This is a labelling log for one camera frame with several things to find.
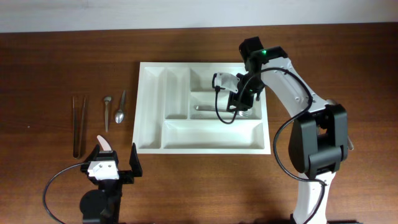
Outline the small teaspoon bowl up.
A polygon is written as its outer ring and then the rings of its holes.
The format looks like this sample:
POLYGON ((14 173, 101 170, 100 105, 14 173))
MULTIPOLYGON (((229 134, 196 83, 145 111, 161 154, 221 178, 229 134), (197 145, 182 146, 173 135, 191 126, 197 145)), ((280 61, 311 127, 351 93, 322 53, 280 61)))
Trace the small teaspoon bowl up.
POLYGON ((109 104, 111 100, 111 96, 105 96, 104 98, 104 128, 106 132, 109 131, 109 104))

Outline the large metal spoon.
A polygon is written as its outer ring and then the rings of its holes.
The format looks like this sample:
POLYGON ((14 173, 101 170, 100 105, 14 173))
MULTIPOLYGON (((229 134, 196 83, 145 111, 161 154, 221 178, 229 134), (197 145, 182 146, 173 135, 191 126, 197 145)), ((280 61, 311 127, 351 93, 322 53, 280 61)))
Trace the large metal spoon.
POLYGON ((354 149, 354 145, 350 137, 348 137, 348 149, 352 151, 354 149))

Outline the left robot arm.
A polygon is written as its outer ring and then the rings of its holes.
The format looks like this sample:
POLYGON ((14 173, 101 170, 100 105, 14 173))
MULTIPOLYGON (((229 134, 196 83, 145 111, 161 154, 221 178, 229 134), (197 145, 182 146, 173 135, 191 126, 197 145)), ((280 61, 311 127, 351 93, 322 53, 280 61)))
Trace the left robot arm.
POLYGON ((80 212, 83 223, 118 223, 123 196, 123 186, 134 183, 136 177, 142 177, 142 167, 133 144, 129 158, 129 170, 118 169, 116 151, 102 151, 95 146, 84 160, 80 171, 98 188, 88 191, 80 200, 80 212))

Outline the pink plastic knife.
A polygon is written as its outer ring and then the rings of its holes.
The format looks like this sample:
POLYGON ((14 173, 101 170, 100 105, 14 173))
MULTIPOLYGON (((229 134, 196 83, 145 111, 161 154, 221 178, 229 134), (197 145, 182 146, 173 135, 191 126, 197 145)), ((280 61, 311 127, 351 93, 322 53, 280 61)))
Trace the pink plastic knife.
POLYGON ((104 137, 102 137, 101 135, 97 135, 97 140, 100 146, 102 147, 103 151, 112 151, 109 142, 107 142, 107 140, 105 140, 104 137))

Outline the white plastic cutlery tray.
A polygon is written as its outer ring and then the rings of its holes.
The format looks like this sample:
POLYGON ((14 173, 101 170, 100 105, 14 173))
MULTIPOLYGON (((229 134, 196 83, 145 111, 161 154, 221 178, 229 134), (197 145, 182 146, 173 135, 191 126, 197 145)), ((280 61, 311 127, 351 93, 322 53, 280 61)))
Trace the white plastic cutlery tray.
POLYGON ((132 137, 139 154, 270 154, 265 94, 249 117, 219 113, 229 92, 212 88, 216 72, 246 71, 242 63, 140 64, 132 137))

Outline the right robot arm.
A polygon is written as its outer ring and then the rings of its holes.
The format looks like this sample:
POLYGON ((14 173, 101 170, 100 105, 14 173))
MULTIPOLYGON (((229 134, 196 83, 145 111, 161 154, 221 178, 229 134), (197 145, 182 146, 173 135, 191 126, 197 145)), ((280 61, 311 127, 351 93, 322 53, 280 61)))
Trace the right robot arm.
POLYGON ((266 87, 276 94, 290 119, 277 130, 272 150, 282 171, 298 181, 290 222, 326 223, 330 185, 348 157, 345 108, 311 90, 282 47, 265 49, 258 37, 251 37, 240 44, 239 53, 247 73, 237 75, 227 109, 251 109, 266 87))

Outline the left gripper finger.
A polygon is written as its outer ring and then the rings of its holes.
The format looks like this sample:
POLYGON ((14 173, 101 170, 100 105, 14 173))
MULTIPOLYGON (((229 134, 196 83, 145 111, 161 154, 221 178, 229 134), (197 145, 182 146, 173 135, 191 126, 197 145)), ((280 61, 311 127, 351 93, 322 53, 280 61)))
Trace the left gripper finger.
POLYGON ((142 177, 143 171, 137 155, 137 147, 135 143, 132 144, 129 165, 131 166, 131 171, 134 177, 142 177))
POLYGON ((100 152, 100 145, 97 144, 94 149, 90 152, 90 154, 88 155, 88 157, 84 160, 84 163, 87 162, 91 162, 94 161, 98 155, 98 153, 100 152))

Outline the small teaspoon bowl down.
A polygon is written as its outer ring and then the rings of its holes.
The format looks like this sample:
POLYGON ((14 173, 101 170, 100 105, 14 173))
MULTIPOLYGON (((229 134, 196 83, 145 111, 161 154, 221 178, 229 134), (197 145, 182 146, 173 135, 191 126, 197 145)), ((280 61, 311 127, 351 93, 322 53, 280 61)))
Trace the small teaspoon bowl down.
POLYGON ((123 119, 124 119, 124 107, 125 107, 125 101, 126 101, 126 90, 123 91, 121 95, 121 100, 119 103, 119 109, 115 113, 114 120, 117 124, 120 124, 123 119))

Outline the metal fork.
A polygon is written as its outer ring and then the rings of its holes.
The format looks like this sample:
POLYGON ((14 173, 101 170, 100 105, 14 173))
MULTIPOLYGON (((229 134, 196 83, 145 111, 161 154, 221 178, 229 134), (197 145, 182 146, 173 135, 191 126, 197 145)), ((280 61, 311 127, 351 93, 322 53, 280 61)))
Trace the metal fork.
MULTIPOLYGON (((214 112, 216 111, 214 106, 198 106, 198 105, 196 105, 193 108, 197 111, 214 111, 214 112)), ((234 111, 228 111, 227 109, 219 109, 218 112, 234 114, 234 111)), ((237 115, 242 116, 242 117, 249 117, 250 115, 252 115, 252 111, 251 110, 238 111, 237 115)))

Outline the long metal tongs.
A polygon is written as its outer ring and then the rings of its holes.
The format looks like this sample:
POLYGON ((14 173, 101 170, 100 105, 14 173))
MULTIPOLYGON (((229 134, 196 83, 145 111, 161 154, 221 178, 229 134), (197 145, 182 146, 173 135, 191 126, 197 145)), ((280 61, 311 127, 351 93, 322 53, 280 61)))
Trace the long metal tongs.
POLYGON ((85 109, 86 97, 83 97, 83 105, 78 111, 76 107, 75 97, 72 97, 72 110, 73 110, 73 158, 79 159, 82 152, 83 131, 85 125, 85 109))

